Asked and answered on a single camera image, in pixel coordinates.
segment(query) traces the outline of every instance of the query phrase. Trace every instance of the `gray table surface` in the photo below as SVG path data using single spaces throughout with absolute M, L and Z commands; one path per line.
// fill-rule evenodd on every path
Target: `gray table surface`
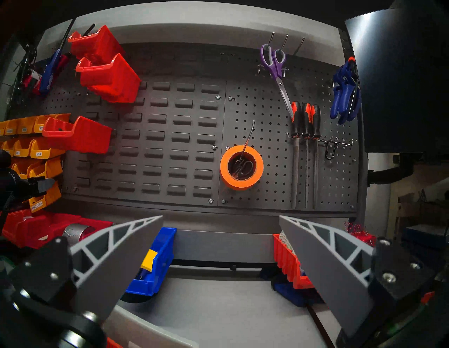
M 119 305 L 200 347 L 326 347 L 306 308 L 271 289 L 254 270 L 171 266 L 150 301 Z M 340 325 L 325 304 L 313 306 L 335 342 Z

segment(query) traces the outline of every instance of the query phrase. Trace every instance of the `bin label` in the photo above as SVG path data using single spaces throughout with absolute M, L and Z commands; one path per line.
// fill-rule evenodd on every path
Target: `bin label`
M 36 203 L 36 204 L 31 206 L 31 211 L 34 211 L 34 210 L 36 210 L 37 208 L 40 208 L 43 205 L 44 205 L 44 202 L 39 201 L 38 203 Z

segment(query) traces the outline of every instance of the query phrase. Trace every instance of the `orange tape roll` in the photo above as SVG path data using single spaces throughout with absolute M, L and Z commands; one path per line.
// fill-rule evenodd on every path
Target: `orange tape roll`
M 244 145 L 231 147 L 224 153 L 220 162 L 221 179 L 226 184 L 226 186 L 236 191 L 244 191 L 252 187 L 255 183 L 257 183 L 257 181 L 259 181 L 259 179 L 262 177 L 262 173 L 264 172 L 264 161 L 262 160 L 261 155 L 252 147 L 247 146 L 243 157 L 245 158 L 245 160 L 252 162 L 252 170 L 242 179 L 234 178 L 232 176 L 232 165 L 234 164 L 235 160 L 240 157 L 243 148 Z

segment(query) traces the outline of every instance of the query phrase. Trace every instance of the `orange and black handle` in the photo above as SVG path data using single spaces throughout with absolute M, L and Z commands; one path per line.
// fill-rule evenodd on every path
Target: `orange and black handle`
M 310 139 L 313 136 L 313 129 L 312 129 L 312 106 L 307 103 L 303 104 L 302 110 L 301 110 L 301 119 L 302 124 L 304 124 L 304 139 Z
M 321 133 L 320 133 L 320 123 L 321 123 L 321 111 L 320 111 L 320 107 L 319 105 L 313 105 L 312 106 L 312 110 L 311 110 L 311 114 L 312 114 L 312 130 L 313 132 L 311 133 L 311 138 L 313 140 L 318 140 L 321 137 Z
M 297 101 L 292 102 L 291 108 L 293 110 L 293 137 L 300 137 L 305 133 L 304 122 L 301 117 L 301 105 Z

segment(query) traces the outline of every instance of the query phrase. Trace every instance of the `blue storage bin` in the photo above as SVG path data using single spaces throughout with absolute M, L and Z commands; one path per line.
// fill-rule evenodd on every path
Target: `blue storage bin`
M 159 291 L 165 274 L 173 261 L 173 239 L 176 229 L 163 227 L 151 245 L 158 254 L 154 257 L 152 272 L 140 269 L 137 279 L 133 279 L 126 292 L 130 294 L 153 296 Z

